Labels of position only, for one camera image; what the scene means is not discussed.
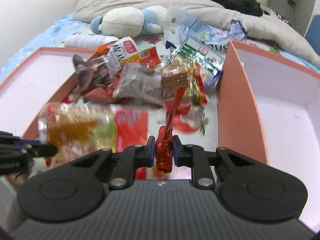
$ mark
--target silver screw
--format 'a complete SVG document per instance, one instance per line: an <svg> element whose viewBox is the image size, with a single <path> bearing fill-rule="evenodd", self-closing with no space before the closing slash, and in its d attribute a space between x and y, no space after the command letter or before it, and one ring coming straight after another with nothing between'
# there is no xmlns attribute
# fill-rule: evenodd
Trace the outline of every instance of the silver screw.
<svg viewBox="0 0 320 240"><path fill-rule="evenodd" d="M126 180L123 179L123 178L115 178L113 180L110 181L110 183L113 185L113 186L116 186L116 187L121 187L123 186L124 184L126 184Z"/></svg>
<svg viewBox="0 0 320 240"><path fill-rule="evenodd" d="M198 180L198 184L200 186L207 187L207 186L210 186L210 185L213 184L213 180L209 179L209 178L201 178L201 179Z"/></svg>

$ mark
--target plush toy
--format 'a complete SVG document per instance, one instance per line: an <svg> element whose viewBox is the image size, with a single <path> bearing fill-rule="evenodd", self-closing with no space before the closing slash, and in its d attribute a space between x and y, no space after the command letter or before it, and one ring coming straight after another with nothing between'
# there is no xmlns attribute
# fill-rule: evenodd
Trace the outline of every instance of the plush toy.
<svg viewBox="0 0 320 240"><path fill-rule="evenodd" d="M91 30L95 34L136 37L142 34L158 34L163 32L163 22L168 10L162 6L150 6L139 10L133 7L116 8L98 16L91 22Z"/></svg>

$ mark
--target wall socket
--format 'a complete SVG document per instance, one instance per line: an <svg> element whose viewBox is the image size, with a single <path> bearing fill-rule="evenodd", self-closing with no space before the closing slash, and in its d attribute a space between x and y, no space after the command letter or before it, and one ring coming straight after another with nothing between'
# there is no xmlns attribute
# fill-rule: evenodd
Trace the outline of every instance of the wall socket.
<svg viewBox="0 0 320 240"><path fill-rule="evenodd" d="M295 6L296 3L294 2L294 0L288 0L287 4L289 4L290 6Z"/></svg>

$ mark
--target beige blanket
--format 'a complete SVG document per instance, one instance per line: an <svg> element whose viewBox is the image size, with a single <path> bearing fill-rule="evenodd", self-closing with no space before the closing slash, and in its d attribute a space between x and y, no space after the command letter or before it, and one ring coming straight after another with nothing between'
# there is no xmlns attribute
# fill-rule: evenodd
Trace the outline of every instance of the beige blanket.
<svg viewBox="0 0 320 240"><path fill-rule="evenodd" d="M222 30L229 28L230 20L240 19L249 37L272 40L281 49L305 59L320 69L320 57L307 40L286 23L267 15L256 17L228 10L211 0L79 0L73 18L91 22L96 16L104 15L114 8L132 6L143 9L153 5L166 8L174 5Z"/></svg>

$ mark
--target blue plush ear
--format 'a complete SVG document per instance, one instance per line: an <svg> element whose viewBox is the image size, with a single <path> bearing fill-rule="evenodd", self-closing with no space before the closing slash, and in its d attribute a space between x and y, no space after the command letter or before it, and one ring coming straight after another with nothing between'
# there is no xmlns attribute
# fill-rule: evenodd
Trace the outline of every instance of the blue plush ear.
<svg viewBox="0 0 320 240"><path fill-rule="evenodd" d="M91 31L94 34L98 34L98 35L102 34L102 32L99 30L99 25L101 21L102 21L102 16L97 16L91 21L90 27L91 27Z"/></svg>
<svg viewBox="0 0 320 240"><path fill-rule="evenodd" d="M158 34L158 33L161 33L161 27L157 24L153 24L153 23L145 23L145 30L148 32L148 33L151 33L151 34Z"/></svg>

